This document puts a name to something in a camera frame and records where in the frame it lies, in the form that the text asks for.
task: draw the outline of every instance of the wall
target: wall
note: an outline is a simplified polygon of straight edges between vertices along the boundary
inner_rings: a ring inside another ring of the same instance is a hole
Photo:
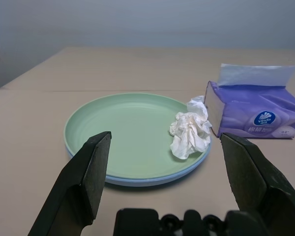
[[[0,0],[0,86],[82,45],[295,49],[295,0]]]

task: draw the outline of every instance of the green plate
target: green plate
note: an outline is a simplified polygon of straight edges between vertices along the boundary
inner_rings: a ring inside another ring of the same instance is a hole
[[[187,160],[172,155],[173,137],[169,127],[185,104],[148,93],[124,93],[102,97],[80,107],[68,120],[64,139],[75,155],[91,136],[111,131],[112,140],[107,175],[119,178],[149,179],[178,173],[203,155]]]

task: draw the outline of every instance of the tissue pack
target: tissue pack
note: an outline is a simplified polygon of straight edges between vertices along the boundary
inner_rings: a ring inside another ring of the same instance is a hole
[[[295,66],[223,64],[218,83],[209,82],[205,105],[214,134],[246,138],[293,138],[295,97],[285,88]]]

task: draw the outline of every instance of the tissue box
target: tissue box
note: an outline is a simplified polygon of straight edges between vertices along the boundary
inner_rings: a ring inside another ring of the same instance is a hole
[[[222,132],[246,138],[295,136],[295,97],[285,89],[288,79],[284,82],[273,80],[275,82],[272,83],[265,80],[252,85],[251,81],[243,82],[237,76],[234,77],[236,82],[229,76],[225,79],[222,72],[219,83],[209,81],[205,96],[208,120],[217,137]]]

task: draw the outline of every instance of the table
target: table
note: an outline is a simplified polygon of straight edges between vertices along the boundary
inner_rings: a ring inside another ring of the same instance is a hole
[[[204,94],[209,79],[217,80],[221,62],[295,64],[295,51],[68,48],[1,88],[0,235],[29,232],[69,160],[63,128],[78,107],[127,91],[187,102]],[[295,76],[289,90],[295,95]],[[295,188],[295,138],[251,141]],[[106,186],[97,219],[82,235],[112,235],[116,212],[124,207],[180,218],[192,208],[224,218],[237,205],[220,141],[213,137],[208,158],[180,181],[147,189]]]

